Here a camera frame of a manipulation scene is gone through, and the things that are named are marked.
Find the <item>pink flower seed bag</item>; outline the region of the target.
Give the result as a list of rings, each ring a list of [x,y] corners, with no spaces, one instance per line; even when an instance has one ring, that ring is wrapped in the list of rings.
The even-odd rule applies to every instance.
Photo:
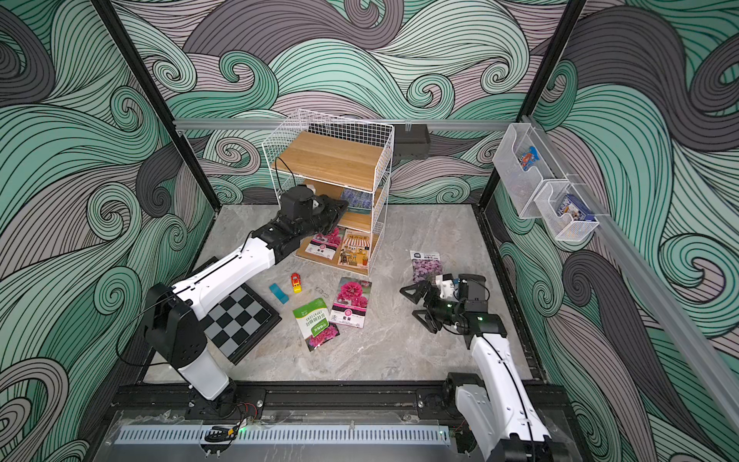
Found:
[[[332,260],[336,252],[342,247],[345,232],[344,227],[337,226],[328,234],[319,233],[310,240],[305,251],[309,255]]]
[[[338,294],[329,310],[329,321],[334,325],[363,328],[372,286],[369,280],[342,277]]]

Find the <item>lavender blue seed bag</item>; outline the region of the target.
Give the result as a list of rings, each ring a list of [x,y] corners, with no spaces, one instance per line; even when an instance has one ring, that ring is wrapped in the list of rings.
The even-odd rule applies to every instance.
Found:
[[[352,213],[367,215],[373,209],[373,194],[344,188],[341,200],[348,203],[348,210]]]

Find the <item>purple flower seed bag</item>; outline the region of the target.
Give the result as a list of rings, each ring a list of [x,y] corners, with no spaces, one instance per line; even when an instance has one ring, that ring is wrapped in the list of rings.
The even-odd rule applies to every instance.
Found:
[[[413,282],[418,283],[429,278],[434,279],[443,273],[441,255],[438,252],[410,251]]]

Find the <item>green white seed bag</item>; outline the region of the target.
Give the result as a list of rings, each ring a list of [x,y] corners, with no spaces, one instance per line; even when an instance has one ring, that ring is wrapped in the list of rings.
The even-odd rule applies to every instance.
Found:
[[[329,310],[322,298],[317,298],[293,311],[298,328],[310,352],[341,335],[329,320]]]

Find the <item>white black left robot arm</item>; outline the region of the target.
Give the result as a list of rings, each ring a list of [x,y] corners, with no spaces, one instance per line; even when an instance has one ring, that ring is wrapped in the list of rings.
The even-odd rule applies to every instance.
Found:
[[[233,386],[208,352],[200,321],[246,281],[296,252],[304,239],[333,231],[348,211],[346,200],[318,196],[305,185],[283,192],[279,204],[271,221],[250,231],[225,257],[146,294],[142,336],[208,402],[224,402]]]

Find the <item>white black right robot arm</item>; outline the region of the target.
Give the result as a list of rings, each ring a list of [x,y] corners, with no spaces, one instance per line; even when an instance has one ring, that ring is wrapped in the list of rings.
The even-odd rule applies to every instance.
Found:
[[[423,307],[412,312],[425,329],[464,339],[478,375],[450,373],[444,401],[464,418],[486,461],[569,461],[531,402],[511,355],[502,318],[488,310],[482,275],[445,273],[400,288]]]

